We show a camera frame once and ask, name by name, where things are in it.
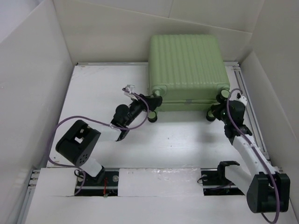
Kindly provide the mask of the green suitcase blue lining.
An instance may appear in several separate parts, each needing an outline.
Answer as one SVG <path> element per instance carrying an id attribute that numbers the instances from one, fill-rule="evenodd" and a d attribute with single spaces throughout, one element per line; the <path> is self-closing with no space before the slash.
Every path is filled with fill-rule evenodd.
<path id="1" fill-rule="evenodd" d="M 156 112 L 206 111 L 230 81 L 213 35 L 154 35 L 149 45 L 150 94 L 162 97 Z"/>

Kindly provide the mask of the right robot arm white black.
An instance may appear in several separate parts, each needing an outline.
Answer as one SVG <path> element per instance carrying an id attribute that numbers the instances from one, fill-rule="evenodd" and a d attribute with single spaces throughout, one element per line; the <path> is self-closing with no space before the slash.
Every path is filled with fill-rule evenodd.
<path id="1" fill-rule="evenodd" d="M 244 124 L 246 104 L 239 100 L 223 100 L 212 105 L 206 114 L 209 121 L 224 123 L 224 133 L 244 160 L 246 173 L 236 161 L 222 161 L 216 172 L 217 181 L 233 182 L 246 196 L 253 213 L 287 212 L 290 178 L 278 172 L 256 145 L 251 130 Z"/>

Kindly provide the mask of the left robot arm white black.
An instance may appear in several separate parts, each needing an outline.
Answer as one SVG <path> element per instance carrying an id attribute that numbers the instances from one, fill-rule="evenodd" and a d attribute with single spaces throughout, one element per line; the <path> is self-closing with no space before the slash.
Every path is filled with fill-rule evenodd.
<path id="1" fill-rule="evenodd" d="M 91 128 L 85 119 L 78 119 L 56 144 L 56 151 L 72 165 L 81 168 L 94 185 L 101 184 L 105 176 L 105 168 L 91 158 L 96 144 L 100 141 L 123 140 L 131 129 L 129 125 L 141 112 L 147 113 L 149 122 L 157 120 L 155 110 L 162 104 L 161 96 L 139 94 L 131 97 L 130 105 L 121 104 L 116 107 L 113 119 L 107 126 L 99 124 L 96 128 Z"/>

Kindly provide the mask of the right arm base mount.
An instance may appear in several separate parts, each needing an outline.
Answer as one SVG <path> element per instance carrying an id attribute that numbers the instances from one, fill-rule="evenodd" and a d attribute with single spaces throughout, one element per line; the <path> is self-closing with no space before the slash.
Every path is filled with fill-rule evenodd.
<path id="1" fill-rule="evenodd" d="M 236 161 L 221 161 L 217 168 L 201 168 L 197 183 L 203 186 L 204 196 L 243 196 L 237 186 L 225 177 L 226 167 L 240 166 Z"/>

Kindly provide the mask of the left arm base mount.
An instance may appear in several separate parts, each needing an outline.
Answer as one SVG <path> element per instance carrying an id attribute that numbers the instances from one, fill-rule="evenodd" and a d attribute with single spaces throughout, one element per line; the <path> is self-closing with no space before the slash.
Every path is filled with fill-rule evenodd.
<path id="1" fill-rule="evenodd" d="M 104 168 L 96 177 L 91 177 L 87 173 L 76 169 L 76 185 L 74 188 L 75 196 L 118 196 L 119 168 Z"/>

